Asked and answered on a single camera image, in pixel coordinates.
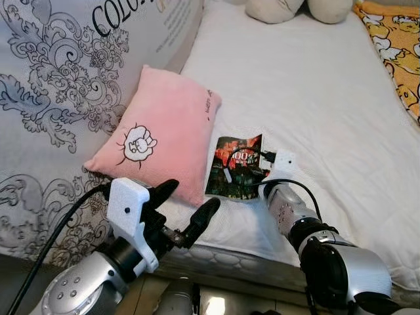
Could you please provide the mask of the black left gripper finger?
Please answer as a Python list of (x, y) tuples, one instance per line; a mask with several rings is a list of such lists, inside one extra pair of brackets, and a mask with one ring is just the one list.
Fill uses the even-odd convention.
[(198, 238), (207, 230), (213, 216), (221, 206), (219, 198), (210, 198), (192, 214), (189, 225), (182, 231), (180, 248), (192, 248)]
[(179, 181), (169, 179), (159, 186), (150, 189), (150, 206), (160, 206), (165, 203), (179, 186)]

